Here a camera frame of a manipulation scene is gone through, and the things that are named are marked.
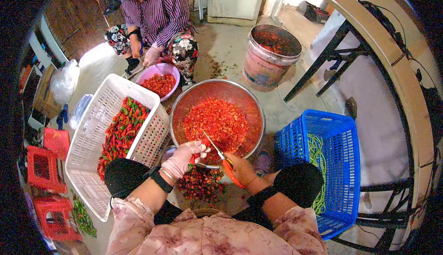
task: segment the blue plastic basket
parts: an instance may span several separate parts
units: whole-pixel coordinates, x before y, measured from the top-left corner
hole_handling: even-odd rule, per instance
[[[309,161],[308,134],[323,139],[326,211],[317,217],[317,223],[322,238],[328,240],[347,230],[357,219],[360,197],[357,128],[350,117],[306,110],[275,135],[280,168],[294,164],[295,158]]]

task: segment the striped shirt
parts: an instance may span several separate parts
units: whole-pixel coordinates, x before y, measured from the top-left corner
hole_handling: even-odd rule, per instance
[[[126,25],[140,27],[143,41],[149,45],[166,45],[171,37],[188,25],[186,0],[121,0]]]

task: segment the pink floral blouse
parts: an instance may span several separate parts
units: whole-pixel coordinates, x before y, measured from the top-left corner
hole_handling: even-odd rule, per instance
[[[152,209],[131,196],[114,198],[113,213],[108,255],[327,254],[312,208],[288,210],[274,222],[274,232],[221,212],[197,219],[191,209],[169,225],[154,225]]]

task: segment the black wristband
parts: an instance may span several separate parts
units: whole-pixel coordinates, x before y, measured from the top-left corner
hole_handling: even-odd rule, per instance
[[[246,200],[249,206],[261,208],[263,207],[263,203],[274,194],[278,193],[278,190],[274,188],[274,186],[268,186],[258,193],[254,194],[250,198]]]
[[[173,187],[171,187],[171,185],[169,185],[168,182],[166,182],[164,178],[159,174],[159,169],[159,166],[155,166],[150,169],[149,177],[151,177],[152,180],[154,180],[165,193],[170,193]]]
[[[132,34],[137,34],[137,37],[138,37],[138,33],[137,32],[139,32],[139,31],[140,31],[139,28],[134,29],[133,31],[129,32],[128,35],[126,35],[126,37],[129,38]]]

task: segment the plastic stool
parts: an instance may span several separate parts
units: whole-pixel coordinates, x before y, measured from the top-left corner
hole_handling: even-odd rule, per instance
[[[27,148],[29,185],[53,193],[68,193],[65,183],[58,181],[57,155],[52,151],[28,146]]]
[[[69,211],[72,210],[69,199],[57,196],[38,197],[32,202],[45,237],[58,241],[81,240],[81,235],[72,229],[69,220]],[[47,219],[49,212],[52,213],[52,218]]]
[[[49,149],[57,154],[57,157],[62,161],[66,161],[70,142],[67,130],[45,128],[43,133],[43,148]]]

